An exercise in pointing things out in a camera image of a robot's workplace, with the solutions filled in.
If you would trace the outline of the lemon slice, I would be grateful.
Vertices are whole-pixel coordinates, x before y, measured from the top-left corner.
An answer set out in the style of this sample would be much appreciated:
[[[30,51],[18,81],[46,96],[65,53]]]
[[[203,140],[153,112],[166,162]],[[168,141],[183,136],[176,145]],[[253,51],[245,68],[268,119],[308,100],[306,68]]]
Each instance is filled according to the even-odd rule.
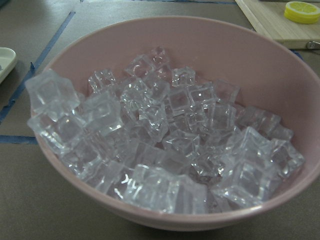
[[[320,8],[304,1],[289,1],[285,5],[284,17],[300,24],[314,24],[320,20]]]

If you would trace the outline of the cream bear tray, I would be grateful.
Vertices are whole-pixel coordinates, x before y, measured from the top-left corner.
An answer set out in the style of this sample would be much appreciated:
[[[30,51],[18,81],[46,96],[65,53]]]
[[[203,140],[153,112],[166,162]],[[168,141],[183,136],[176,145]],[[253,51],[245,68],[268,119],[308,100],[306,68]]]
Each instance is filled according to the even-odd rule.
[[[14,50],[0,48],[0,83],[2,83],[18,62],[17,54]]]

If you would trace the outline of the clear ice cubes pile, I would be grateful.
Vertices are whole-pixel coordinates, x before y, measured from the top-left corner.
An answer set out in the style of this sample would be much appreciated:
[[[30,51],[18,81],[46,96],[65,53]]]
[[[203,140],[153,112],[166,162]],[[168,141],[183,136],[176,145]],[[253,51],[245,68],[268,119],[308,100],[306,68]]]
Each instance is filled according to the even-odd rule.
[[[167,214],[221,213],[269,200],[305,163],[280,116],[236,104],[236,85],[173,69],[163,47],[125,73],[95,71],[89,96],[53,70],[26,83],[28,126],[99,192]]]

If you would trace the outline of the wooden cutting board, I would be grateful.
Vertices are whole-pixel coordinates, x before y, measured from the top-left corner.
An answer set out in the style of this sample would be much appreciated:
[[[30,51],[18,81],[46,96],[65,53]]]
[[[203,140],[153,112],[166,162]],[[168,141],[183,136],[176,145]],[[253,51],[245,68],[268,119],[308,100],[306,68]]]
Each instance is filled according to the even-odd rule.
[[[320,22],[302,24],[284,16],[285,2],[237,0],[254,30],[288,49],[306,49],[309,42],[320,41]]]

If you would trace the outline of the pink bowl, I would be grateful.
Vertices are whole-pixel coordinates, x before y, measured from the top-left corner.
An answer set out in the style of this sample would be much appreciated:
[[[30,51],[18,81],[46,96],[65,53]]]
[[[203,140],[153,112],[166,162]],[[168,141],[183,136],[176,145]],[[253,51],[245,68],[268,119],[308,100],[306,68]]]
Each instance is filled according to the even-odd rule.
[[[115,214],[221,228],[320,174],[320,79],[290,50],[217,20],[166,16],[82,37],[26,83],[53,166]]]

